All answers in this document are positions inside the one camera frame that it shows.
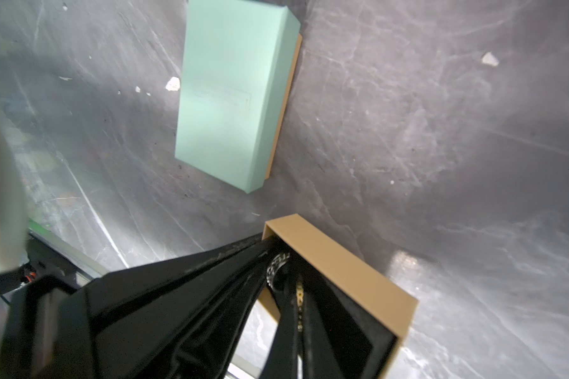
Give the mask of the mint green box lid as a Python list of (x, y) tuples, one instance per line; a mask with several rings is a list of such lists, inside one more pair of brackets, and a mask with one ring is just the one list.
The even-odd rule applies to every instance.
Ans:
[(249, 194), (263, 187), (300, 21), (262, 1), (190, 1), (175, 158)]

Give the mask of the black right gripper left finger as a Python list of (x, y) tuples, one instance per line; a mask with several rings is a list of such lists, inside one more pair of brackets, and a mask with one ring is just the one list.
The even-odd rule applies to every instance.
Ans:
[(11, 300), (0, 378), (222, 377), (277, 246), (254, 235), (83, 287), (41, 276)]

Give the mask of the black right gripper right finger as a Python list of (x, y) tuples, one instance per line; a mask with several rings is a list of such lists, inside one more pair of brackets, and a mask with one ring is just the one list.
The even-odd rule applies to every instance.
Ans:
[(295, 265), (277, 274), (280, 318), (261, 378), (343, 378), (319, 311), (315, 270)]

